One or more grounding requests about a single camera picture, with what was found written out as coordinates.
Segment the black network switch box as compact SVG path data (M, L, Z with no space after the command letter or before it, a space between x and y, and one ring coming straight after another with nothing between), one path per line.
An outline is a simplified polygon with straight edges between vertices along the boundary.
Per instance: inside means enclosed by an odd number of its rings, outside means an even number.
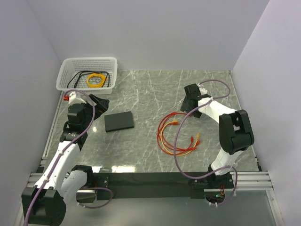
M133 114L131 111L105 115L104 123L106 132L134 128Z

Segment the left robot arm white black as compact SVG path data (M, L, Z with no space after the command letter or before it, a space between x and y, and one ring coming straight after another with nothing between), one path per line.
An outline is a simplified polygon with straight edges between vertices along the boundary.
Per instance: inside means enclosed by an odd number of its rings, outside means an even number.
M71 89L64 93L68 103L68 120L64 124L57 151L46 171L33 187L26 187L21 195L24 212L24 225L61 225L67 203L80 188L89 189L95 178L89 166L75 166L75 157L80 153L87 131L94 120L109 108L109 100L93 94Z

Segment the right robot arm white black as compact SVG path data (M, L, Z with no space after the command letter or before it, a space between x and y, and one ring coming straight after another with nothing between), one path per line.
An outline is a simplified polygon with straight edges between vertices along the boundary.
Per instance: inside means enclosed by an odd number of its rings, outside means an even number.
M217 122L221 149L215 160L209 165L208 173L199 177L181 173L196 181L207 178L208 185L217 188L223 183L223 175L233 169L236 159L254 143L248 113L245 110L226 107L216 101L217 98L207 94L206 89L200 89L197 84L184 87L184 91L185 98L181 111L186 112L186 116L192 114L196 118L205 114Z

